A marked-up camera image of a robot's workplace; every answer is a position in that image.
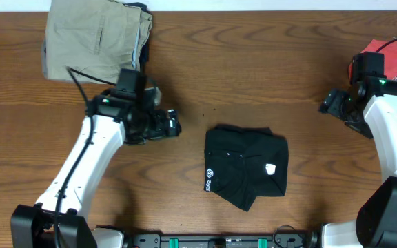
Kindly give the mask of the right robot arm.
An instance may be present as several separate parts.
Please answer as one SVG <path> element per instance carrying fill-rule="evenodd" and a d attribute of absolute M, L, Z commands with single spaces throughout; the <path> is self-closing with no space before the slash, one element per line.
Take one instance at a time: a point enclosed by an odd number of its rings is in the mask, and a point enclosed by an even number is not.
<path fill-rule="evenodd" d="M 318 246 L 397 247 L 397 81 L 370 76 L 333 89 L 320 112 L 374 140 L 382 184 L 355 220 L 324 225 Z"/>

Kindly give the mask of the black athletic pants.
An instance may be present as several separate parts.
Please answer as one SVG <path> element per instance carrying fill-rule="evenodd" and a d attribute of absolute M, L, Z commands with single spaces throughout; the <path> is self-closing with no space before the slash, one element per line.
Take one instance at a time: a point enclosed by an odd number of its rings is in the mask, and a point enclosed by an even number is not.
<path fill-rule="evenodd" d="M 217 125 L 205 135 L 203 190 L 243 211 L 287 191 L 289 145 L 268 127 Z"/>

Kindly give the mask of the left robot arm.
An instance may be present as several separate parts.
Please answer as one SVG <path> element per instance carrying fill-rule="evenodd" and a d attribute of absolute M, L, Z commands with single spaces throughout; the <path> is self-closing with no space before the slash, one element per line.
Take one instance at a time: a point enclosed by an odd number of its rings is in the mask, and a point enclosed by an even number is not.
<path fill-rule="evenodd" d="M 10 220 L 14 247 L 131 247 L 115 227 L 90 229 L 92 200 L 113 156 L 124 145 L 178 136 L 176 110 L 153 99 L 98 95 L 88 101 L 81 132 L 61 170 L 33 206 L 18 205 Z"/>

